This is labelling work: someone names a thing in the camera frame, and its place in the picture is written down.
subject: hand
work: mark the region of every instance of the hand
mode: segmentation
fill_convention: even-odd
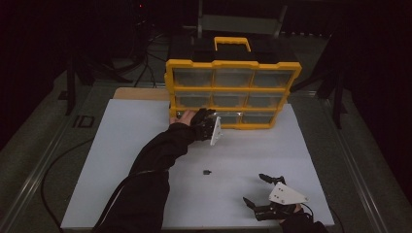
[[[171,117],[169,120],[169,123],[183,123],[187,126],[190,126],[190,121],[191,119],[194,117],[194,115],[196,114],[196,112],[192,111],[192,110],[186,110],[182,116],[180,118],[177,117]]]

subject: floor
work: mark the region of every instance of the floor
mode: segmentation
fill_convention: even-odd
[[[290,42],[303,67],[296,82],[307,79],[327,40],[312,36],[281,36],[281,39]],[[153,71],[148,69],[137,84],[144,66],[123,74],[133,83],[116,83],[100,76],[93,86],[78,83],[78,102],[70,116],[65,115],[66,102],[58,100],[60,92],[65,90],[65,73],[56,78],[54,90],[0,152],[0,232],[58,232],[56,223],[46,211],[42,192],[56,221],[61,221],[107,102],[120,86],[163,87],[167,43],[168,38],[161,35],[154,40],[148,50]],[[306,86],[293,93],[288,101],[293,106],[333,212],[335,225],[327,230],[330,233],[410,232],[412,207],[354,106],[351,93],[344,92],[347,113],[341,116],[343,128],[337,130],[330,119],[329,101],[315,96],[318,86],[318,83]],[[78,127],[76,116],[94,117],[94,123],[91,127]],[[173,232],[273,233],[281,230]]]

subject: black sleeve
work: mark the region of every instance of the black sleeve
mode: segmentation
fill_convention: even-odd
[[[129,177],[133,178],[124,185],[95,232],[160,232],[170,188],[167,169],[188,152],[194,138],[192,128],[174,123],[148,142],[130,169]]]
[[[289,216],[280,224],[284,233],[327,233],[325,226],[300,210],[296,215]]]

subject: white board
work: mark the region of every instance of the white board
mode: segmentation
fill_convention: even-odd
[[[168,101],[111,100],[62,221],[62,228],[91,228],[140,149],[168,127]],[[203,175],[210,170],[210,175]],[[214,146],[195,142],[170,169],[164,229],[272,227],[257,221],[242,197],[268,205],[273,184],[258,174],[284,176],[307,196],[315,220],[332,225],[325,195],[297,124],[286,104],[275,127],[223,129]]]

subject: yellow storage organizer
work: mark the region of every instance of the yellow storage organizer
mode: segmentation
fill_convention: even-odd
[[[222,128],[271,128],[300,71],[282,41],[174,38],[164,75],[170,116],[210,108]]]

